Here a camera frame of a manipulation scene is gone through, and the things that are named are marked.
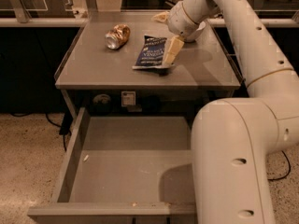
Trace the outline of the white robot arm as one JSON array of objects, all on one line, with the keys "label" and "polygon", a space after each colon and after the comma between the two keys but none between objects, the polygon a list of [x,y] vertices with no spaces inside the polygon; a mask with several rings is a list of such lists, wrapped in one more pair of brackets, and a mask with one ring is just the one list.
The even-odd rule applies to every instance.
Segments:
[{"label": "white robot arm", "polygon": [[165,24],[182,38],[221,12],[247,88],[192,125],[198,224],[275,224],[266,157],[299,144],[299,76],[247,0],[182,0]]}]

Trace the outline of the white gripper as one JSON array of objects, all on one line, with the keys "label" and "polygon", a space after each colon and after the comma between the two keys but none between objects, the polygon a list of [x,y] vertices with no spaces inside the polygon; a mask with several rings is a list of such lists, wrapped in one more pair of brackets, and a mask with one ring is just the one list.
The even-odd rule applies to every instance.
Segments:
[{"label": "white gripper", "polygon": [[187,15],[183,2],[178,2],[171,10],[160,12],[151,18],[152,21],[167,24],[168,30],[175,34],[168,38],[164,47],[163,65],[171,65],[185,42],[193,42],[199,25]]}]

